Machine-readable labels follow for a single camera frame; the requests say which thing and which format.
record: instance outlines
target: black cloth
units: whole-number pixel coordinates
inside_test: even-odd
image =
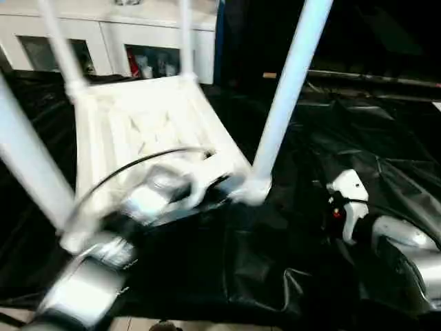
[[[123,80],[93,78],[95,83]],[[8,82],[70,184],[75,180],[74,109],[57,74]],[[203,86],[252,161],[271,100]],[[405,284],[365,248],[322,230],[320,180],[353,168],[369,200],[440,231],[441,114],[430,103],[300,100],[259,207],[225,205],[145,235],[130,289],[115,314],[328,330],[422,328]],[[0,305],[34,308],[69,256],[54,228],[3,165]],[[436,314],[423,321],[439,318]]]

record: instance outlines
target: tile floor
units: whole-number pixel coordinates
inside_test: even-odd
[[[28,321],[32,312],[28,310],[15,310],[0,308],[0,312],[8,314],[16,319]],[[110,331],[148,331],[157,319],[139,319],[134,317],[119,317],[115,319]],[[214,324],[204,321],[173,321],[174,325],[183,331],[280,331],[278,328],[268,326],[256,326],[245,324]],[[12,326],[0,323],[0,331],[14,331]]]

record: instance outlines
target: wire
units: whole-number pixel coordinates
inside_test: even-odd
[[[438,249],[441,251],[441,238],[440,238],[440,236],[424,230],[420,224],[417,224],[417,222],[415,222],[413,219],[410,219],[409,217],[404,215],[402,212],[400,212],[394,208],[386,207],[384,205],[378,205],[376,203],[372,203],[372,202],[365,201],[365,200],[349,199],[349,198],[344,198],[344,200],[347,203],[349,203],[349,202],[361,203],[363,205],[367,205],[369,207],[378,209],[381,212],[393,215],[393,216],[398,217],[400,219],[404,219],[406,222],[409,222],[410,224],[412,224],[413,226],[417,227],[418,229],[423,231],[425,234],[427,234],[430,237],[430,239],[432,239],[435,242],[436,247],[438,247]]]
[[[111,174],[107,175],[104,179],[101,179],[93,188],[91,188],[89,191],[87,191],[81,199],[76,203],[76,205],[73,207],[68,219],[66,220],[66,226],[62,230],[63,232],[66,232],[67,230],[72,229],[72,224],[75,220],[75,217],[79,213],[80,208],[86,203],[90,197],[98,190],[101,186],[103,186],[105,183],[107,183],[110,179],[114,178],[116,175],[120,174],[121,172],[137,165],[142,162],[149,161],[151,159],[155,159],[157,157],[161,157],[163,155],[172,154],[172,153],[178,153],[178,152],[204,152],[206,154],[211,154],[209,150],[203,149],[203,148],[197,148],[197,147],[184,147],[184,148],[174,148],[171,150],[164,150],[162,152],[154,153],[151,155],[147,155],[146,157],[141,157],[140,159],[137,159],[135,161],[132,161],[130,163],[127,163],[126,165],[122,166],[121,168],[113,171]]]

